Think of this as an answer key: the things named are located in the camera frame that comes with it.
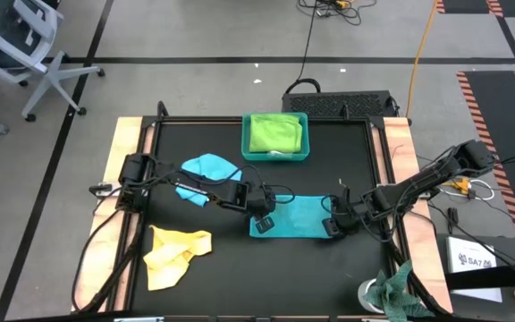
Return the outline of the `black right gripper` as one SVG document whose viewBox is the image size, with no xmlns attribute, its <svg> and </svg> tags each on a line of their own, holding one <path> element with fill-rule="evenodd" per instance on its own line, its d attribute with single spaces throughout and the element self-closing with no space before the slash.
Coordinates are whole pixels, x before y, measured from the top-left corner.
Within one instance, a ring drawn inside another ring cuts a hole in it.
<svg viewBox="0 0 515 322">
<path fill-rule="evenodd" d="M 322 220 L 330 238 L 339 238 L 342 233 L 357 233 L 367 222 L 367 205 L 360 199 L 352 201 L 350 188 L 344 188 L 340 196 L 332 195 L 330 200 L 331 217 Z"/>
</svg>

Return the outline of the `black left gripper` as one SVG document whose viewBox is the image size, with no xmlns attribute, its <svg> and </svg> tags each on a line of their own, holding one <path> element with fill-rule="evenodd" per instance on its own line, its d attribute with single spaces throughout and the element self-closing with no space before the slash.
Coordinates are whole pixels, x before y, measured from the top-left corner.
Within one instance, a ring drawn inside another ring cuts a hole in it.
<svg viewBox="0 0 515 322">
<path fill-rule="evenodd" d="M 274 227 L 274 220 L 269 216 L 275 210 L 275 194 L 269 185 L 255 185 L 247 182 L 246 212 L 255 216 L 255 228 L 258 233 L 266 233 Z"/>
</svg>

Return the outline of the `light blue microfiber towel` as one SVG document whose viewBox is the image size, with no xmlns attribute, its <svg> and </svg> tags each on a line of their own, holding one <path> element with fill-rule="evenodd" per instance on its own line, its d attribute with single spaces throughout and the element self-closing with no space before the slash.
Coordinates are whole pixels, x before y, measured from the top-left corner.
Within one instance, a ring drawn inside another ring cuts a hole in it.
<svg viewBox="0 0 515 322">
<path fill-rule="evenodd" d="M 238 167 L 220 156 L 207 153 L 200 157 L 185 161 L 182 164 L 181 169 L 201 176 L 206 176 L 206 178 L 210 180 L 218 181 L 228 177 L 237 170 Z M 175 191 L 181 199 L 188 200 L 200 207 L 204 207 L 208 202 L 207 197 L 193 191 L 188 191 L 183 188 L 176 188 Z"/>
</svg>

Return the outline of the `green microfiber towel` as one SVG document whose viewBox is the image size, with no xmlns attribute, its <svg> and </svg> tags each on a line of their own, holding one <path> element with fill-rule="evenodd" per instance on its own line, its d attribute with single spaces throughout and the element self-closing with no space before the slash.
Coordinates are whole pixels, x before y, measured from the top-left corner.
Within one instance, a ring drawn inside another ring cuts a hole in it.
<svg viewBox="0 0 515 322">
<path fill-rule="evenodd" d="M 293 114 L 252 114 L 249 125 L 249 151 L 297 153 L 301 151 L 303 128 Z"/>
</svg>

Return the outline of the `yellow microfiber towel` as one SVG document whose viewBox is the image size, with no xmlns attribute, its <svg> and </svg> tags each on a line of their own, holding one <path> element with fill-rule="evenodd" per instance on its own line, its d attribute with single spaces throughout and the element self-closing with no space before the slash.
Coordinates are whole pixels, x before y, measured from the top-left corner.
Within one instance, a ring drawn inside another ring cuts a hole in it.
<svg viewBox="0 0 515 322">
<path fill-rule="evenodd" d="M 174 287 L 188 271 L 193 258 L 212 251 L 210 232 L 184 233 L 154 225 L 149 228 L 153 233 L 152 250 L 143 257 L 149 291 Z"/>
</svg>

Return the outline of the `teal plastic bin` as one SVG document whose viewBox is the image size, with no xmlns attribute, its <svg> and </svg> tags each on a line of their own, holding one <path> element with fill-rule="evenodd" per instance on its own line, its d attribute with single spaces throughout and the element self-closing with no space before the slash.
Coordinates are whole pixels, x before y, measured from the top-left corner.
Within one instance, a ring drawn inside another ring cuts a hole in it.
<svg viewBox="0 0 515 322">
<path fill-rule="evenodd" d="M 304 113 L 254 113 L 254 114 L 293 114 L 300 118 L 300 123 L 303 128 L 301 151 L 292 153 L 290 157 L 270 157 L 266 152 L 252 153 L 249 151 L 249 125 L 250 116 L 252 114 L 245 114 L 242 117 L 242 130 L 241 130 L 241 154 L 246 160 L 249 161 L 303 161 L 310 152 L 309 146 L 309 133 L 308 133 L 308 116 Z"/>
</svg>

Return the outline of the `green artificial plant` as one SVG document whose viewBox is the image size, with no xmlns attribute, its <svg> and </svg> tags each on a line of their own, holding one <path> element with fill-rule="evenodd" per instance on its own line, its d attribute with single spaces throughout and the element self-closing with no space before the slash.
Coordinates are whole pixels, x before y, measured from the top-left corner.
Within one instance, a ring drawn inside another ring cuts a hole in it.
<svg viewBox="0 0 515 322">
<path fill-rule="evenodd" d="M 383 313 L 390 322 L 409 322 L 409 318 L 428 318 L 435 314 L 422 300 L 405 291 L 412 272 L 410 260 L 399 266 L 397 272 L 387 277 L 380 270 L 373 280 L 365 281 L 358 291 L 359 303 L 375 313 Z"/>
</svg>

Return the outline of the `wooden table side board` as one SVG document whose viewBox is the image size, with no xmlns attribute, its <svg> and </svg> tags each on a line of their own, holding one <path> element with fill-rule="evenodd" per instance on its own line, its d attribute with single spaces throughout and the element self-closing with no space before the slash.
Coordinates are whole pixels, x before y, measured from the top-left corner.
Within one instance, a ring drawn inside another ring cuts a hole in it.
<svg viewBox="0 0 515 322">
<path fill-rule="evenodd" d="M 407 118 L 384 118 L 384 135 L 391 156 L 394 182 L 400 183 L 419 172 L 415 146 Z M 427 203 L 419 199 L 403 217 L 413 272 L 436 302 L 453 313 L 446 285 L 434 225 Z"/>
<path fill-rule="evenodd" d="M 140 116 L 120 117 L 117 120 L 103 182 L 117 182 L 124 158 L 139 146 L 141 131 Z M 108 197 L 94 212 L 91 225 L 93 238 L 86 248 L 74 291 L 74 300 L 79 308 L 90 304 L 99 293 L 114 270 L 118 252 L 128 249 L 135 234 L 138 216 L 117 212 L 115 203 L 116 197 Z"/>
</svg>

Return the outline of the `black perforated computer case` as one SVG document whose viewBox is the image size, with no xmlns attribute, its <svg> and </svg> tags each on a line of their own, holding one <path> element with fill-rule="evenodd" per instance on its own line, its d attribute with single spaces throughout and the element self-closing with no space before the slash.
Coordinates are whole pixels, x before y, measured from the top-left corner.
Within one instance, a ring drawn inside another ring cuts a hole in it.
<svg viewBox="0 0 515 322">
<path fill-rule="evenodd" d="M 289 93 L 283 95 L 285 113 L 304 113 L 310 117 L 369 116 L 396 117 L 399 106 L 388 90 Z"/>
</svg>

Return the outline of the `white printed paper sign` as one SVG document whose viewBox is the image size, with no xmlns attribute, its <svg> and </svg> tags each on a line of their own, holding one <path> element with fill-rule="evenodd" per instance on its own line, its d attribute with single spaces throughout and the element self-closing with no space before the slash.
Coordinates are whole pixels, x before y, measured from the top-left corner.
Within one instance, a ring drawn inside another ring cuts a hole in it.
<svg viewBox="0 0 515 322">
<path fill-rule="evenodd" d="M 478 242 L 455 237 L 446 238 L 447 263 L 450 273 L 492 268 L 496 257 Z M 486 301 L 502 303 L 500 288 L 452 290 L 452 293 Z"/>
</svg>

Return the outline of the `black striped floor mat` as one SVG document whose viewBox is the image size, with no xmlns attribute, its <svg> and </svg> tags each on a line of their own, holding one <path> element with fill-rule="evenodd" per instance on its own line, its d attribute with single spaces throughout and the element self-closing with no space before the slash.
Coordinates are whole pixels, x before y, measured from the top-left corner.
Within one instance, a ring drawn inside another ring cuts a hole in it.
<svg viewBox="0 0 515 322">
<path fill-rule="evenodd" d="M 494 178 L 515 227 L 515 72 L 458 72 L 480 139 L 501 160 Z"/>
<path fill-rule="evenodd" d="M 437 0 L 435 9 L 446 14 L 485 14 L 515 18 L 515 0 Z"/>
</svg>

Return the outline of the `grey office chair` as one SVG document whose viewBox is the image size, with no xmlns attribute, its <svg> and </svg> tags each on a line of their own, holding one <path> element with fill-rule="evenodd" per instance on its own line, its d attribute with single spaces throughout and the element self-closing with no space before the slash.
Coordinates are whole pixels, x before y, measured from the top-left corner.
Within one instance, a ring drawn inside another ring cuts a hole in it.
<svg viewBox="0 0 515 322">
<path fill-rule="evenodd" d="M 85 115 L 87 110 L 74 102 L 61 81 L 91 73 L 100 77 L 106 75 L 98 66 L 63 69 L 61 64 L 66 57 L 63 51 L 58 52 L 50 64 L 44 64 L 63 20 L 63 15 L 44 0 L 0 0 L 0 79 L 26 87 L 30 76 L 41 77 L 21 111 L 27 122 L 36 120 L 32 110 L 51 88 L 56 89 L 77 114 Z"/>
</svg>

